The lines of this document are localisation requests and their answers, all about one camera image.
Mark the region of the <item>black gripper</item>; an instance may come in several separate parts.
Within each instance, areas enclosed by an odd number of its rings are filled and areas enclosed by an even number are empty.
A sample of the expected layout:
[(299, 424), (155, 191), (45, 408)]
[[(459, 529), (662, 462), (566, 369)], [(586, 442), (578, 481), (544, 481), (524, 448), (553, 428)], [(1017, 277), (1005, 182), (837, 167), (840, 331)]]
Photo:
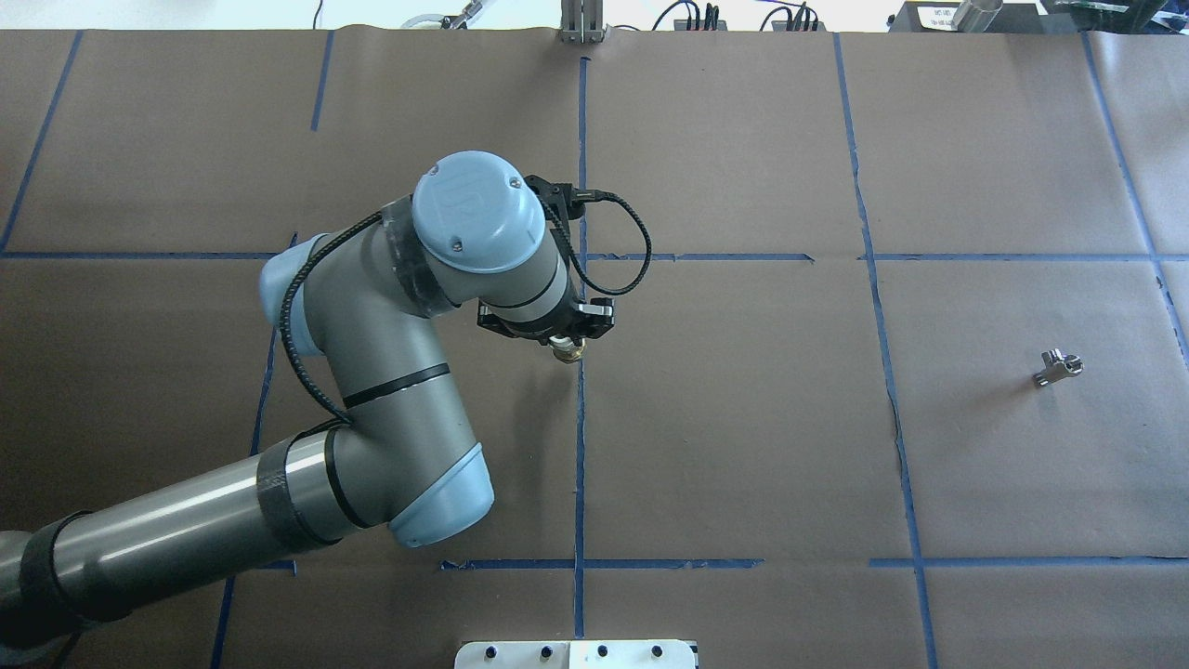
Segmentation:
[(542, 318), (535, 321), (509, 321), (497, 316), (493, 308), (479, 302), (477, 326), (502, 337), (520, 337), (546, 343), (549, 337), (578, 340), (598, 339), (615, 326), (615, 299), (594, 297), (589, 302), (562, 299)]

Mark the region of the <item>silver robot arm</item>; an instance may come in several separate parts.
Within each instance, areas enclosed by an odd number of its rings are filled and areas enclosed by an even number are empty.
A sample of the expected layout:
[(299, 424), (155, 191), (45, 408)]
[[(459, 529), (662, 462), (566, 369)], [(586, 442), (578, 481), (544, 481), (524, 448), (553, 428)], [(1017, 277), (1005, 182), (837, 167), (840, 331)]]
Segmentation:
[(526, 177), (501, 156), (438, 160), (413, 193), (268, 261), (259, 289), (294, 375), (331, 419), (222, 466), (34, 532), (4, 534), (4, 664), (67, 636), (386, 525), (428, 545), (487, 515), (493, 490), (432, 320), (575, 361), (614, 326), (570, 221), (619, 195)]

